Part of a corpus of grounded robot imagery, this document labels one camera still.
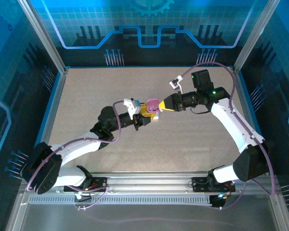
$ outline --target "pink object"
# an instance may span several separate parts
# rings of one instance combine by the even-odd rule
[[[150,113],[157,113],[160,112],[158,105],[160,100],[159,99],[149,99],[146,101],[146,111]]]

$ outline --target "white robotic arm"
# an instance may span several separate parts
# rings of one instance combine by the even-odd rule
[[[240,112],[236,109],[235,106],[233,107],[233,109],[236,111],[236,114],[240,117],[243,123],[249,128],[249,130],[252,131],[252,137],[242,126],[242,124],[235,118],[233,112],[230,110],[228,98],[221,99],[218,103],[214,103],[211,108],[211,112],[221,121],[221,123],[227,129],[232,139],[235,141],[236,146],[241,154],[248,147],[257,146],[254,138],[259,140],[261,143],[264,141],[264,138],[249,125],[249,123],[240,114]],[[238,176],[234,171],[233,164],[219,167],[213,171],[213,174],[217,182],[219,183],[238,179]]]
[[[127,106],[128,112],[116,115],[113,107],[103,108],[98,116],[98,122],[90,132],[83,136],[51,146],[42,142],[34,148],[20,174],[36,193],[45,193],[51,187],[56,186],[81,186],[87,178],[90,181],[90,174],[85,168],[81,166],[64,167],[64,165],[75,158],[98,151],[109,143],[118,140],[116,138],[113,141],[113,131],[119,130],[120,134],[121,128],[130,125],[134,125],[135,129],[138,130],[139,127],[145,126],[155,119],[155,115],[158,113],[158,111],[152,112],[150,110],[152,105],[147,108],[146,103],[139,103],[134,99],[125,99],[120,103]]]
[[[264,138],[247,123],[233,103],[233,109],[230,107],[230,95],[226,90],[221,87],[214,88],[207,70],[192,73],[192,80],[197,92],[182,94],[178,91],[164,99],[159,107],[162,110],[179,112],[187,107],[205,105],[208,112],[212,112],[221,121],[234,139],[240,155],[233,164],[210,170],[210,184],[214,186],[237,179],[246,182],[268,172],[266,159],[255,141],[268,148]]]

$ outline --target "beige work surface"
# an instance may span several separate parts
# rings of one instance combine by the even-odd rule
[[[69,69],[49,144],[62,143],[88,132],[103,107],[124,98],[145,102],[164,99],[175,91],[172,78],[187,67],[135,67]],[[221,67],[207,68],[215,87],[232,90],[232,79]],[[194,91],[191,75],[181,82],[184,92]],[[242,113],[237,92],[234,103]],[[194,109],[204,111],[204,106]],[[119,106],[118,112],[126,112]],[[66,166],[83,165],[89,171],[201,171],[231,164],[239,155],[235,142],[211,113],[195,115],[163,111],[136,131],[122,129],[117,143],[85,154]]]

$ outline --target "enclosure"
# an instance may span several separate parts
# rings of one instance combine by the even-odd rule
[[[25,192],[19,173],[38,143],[83,135],[115,101],[163,100],[174,93],[171,79],[202,62],[235,73],[234,105],[274,142],[275,196],[248,182],[226,211],[185,201],[208,196],[193,193],[191,177],[239,155],[214,115],[189,110],[163,111],[139,131],[124,128],[118,143],[69,163],[107,177],[109,201],[83,212],[61,188]],[[193,71],[203,69],[231,92],[226,70]],[[182,87],[195,90],[190,73]],[[258,180],[271,189],[268,175]],[[236,187],[227,204],[244,186]],[[90,227],[289,230],[289,0],[0,0],[0,230]]]

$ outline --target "glass panel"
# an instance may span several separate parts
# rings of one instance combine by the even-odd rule
[[[241,72],[261,132],[275,143],[275,173],[289,185],[289,0],[280,2]]]
[[[67,66],[233,65],[266,1],[32,0]]]
[[[0,0],[0,230],[21,181],[22,153],[34,147],[56,75],[18,2]]]

